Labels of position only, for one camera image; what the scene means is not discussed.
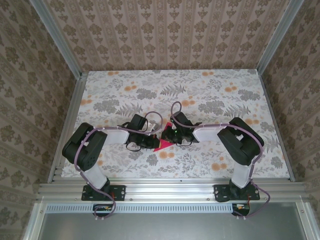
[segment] floral tablecloth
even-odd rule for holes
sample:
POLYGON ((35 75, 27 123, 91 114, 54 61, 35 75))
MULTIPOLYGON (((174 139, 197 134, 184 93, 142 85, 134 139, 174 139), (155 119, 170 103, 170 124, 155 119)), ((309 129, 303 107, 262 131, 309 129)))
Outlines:
MULTIPOLYGON (((255 165, 255 178, 289 178, 279 139, 255 69, 92 71, 74 130, 87 122, 116 126, 157 111, 170 119, 173 102, 192 123, 227 123, 242 118, 263 138, 263 157, 255 165)), ((156 114, 149 122, 159 123, 156 114)), ((170 146, 160 151, 132 152, 125 145, 105 145, 98 159, 111 178, 230 178, 234 160, 220 142, 170 146)), ((78 177, 68 161, 63 177, 78 177)))

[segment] robotic arm base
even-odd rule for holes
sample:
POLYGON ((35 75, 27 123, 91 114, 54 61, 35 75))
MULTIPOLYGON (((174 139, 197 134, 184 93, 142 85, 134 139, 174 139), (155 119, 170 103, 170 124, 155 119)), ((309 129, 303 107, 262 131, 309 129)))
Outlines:
POLYGON ((260 200, 259 190, 250 182, 244 187, 239 188, 231 180, 229 184, 217 184, 213 186, 214 198, 219 203, 228 201, 254 201, 260 200))

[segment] patterned wallpaper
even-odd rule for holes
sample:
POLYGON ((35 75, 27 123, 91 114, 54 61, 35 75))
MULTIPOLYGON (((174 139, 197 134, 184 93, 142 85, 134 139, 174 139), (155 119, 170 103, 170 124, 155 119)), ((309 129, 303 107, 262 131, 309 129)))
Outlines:
POLYGON ((289 0, 45 0, 83 71, 256 68, 289 0))
POLYGON ((28 0, 0 1, 0 239, 19 239, 47 181, 75 79, 28 0))
POLYGON ((262 77, 295 176, 320 220, 320 0, 304 1, 262 77))

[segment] metal rail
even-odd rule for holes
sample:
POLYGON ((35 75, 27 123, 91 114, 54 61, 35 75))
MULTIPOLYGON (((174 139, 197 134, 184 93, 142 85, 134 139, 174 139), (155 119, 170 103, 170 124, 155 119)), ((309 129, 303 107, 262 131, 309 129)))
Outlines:
MULTIPOLYGON (((112 185, 126 185, 125 202, 131 203, 217 203, 213 185, 229 182, 227 178, 110 178, 110 181, 112 185)), ((271 202, 303 202, 308 199, 302 182, 259 178, 254 182, 270 193, 271 202)), ((76 201, 83 203, 81 195, 85 184, 80 177, 41 184, 36 201, 38 203, 75 203, 76 201)), ((260 197, 258 202, 264 202, 267 198, 263 192, 260 192, 260 197)))

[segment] gray floor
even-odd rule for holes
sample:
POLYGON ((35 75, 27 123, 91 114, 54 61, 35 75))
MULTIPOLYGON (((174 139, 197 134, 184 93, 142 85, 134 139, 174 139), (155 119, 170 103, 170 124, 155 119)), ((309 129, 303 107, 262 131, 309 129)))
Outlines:
POLYGON ((247 220, 225 213, 46 214, 41 240, 305 240, 294 203, 270 203, 247 220))

